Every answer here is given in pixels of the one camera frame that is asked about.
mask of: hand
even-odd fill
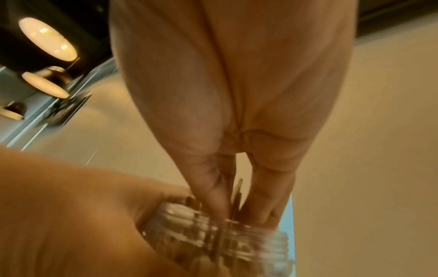
[[[187,276],[137,226],[184,188],[0,147],[0,276]]]
[[[354,0],[114,0],[113,52],[193,193],[229,214],[236,153],[253,166],[240,218],[275,228],[326,121],[355,34]]]

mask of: clear plastic jar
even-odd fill
[[[163,203],[143,235],[160,254],[194,276],[288,277],[287,234],[228,221],[218,227],[207,215]]]

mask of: transparent container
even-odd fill
[[[294,266],[287,234],[231,220],[219,227],[182,204],[163,203],[143,236],[195,277],[289,277]]]

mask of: beige wall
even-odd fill
[[[358,41],[293,197],[298,277],[438,276],[438,14]]]

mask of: light fixture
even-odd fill
[[[12,101],[8,105],[0,109],[0,115],[6,116],[10,119],[23,120],[26,111],[26,105],[20,102]]]
[[[78,57],[73,45],[48,24],[26,17],[20,19],[18,25],[25,36],[46,53],[66,62]]]
[[[48,95],[61,99],[65,99],[70,95],[67,89],[73,79],[61,67],[50,66],[35,73],[24,72],[21,77],[31,86]]]

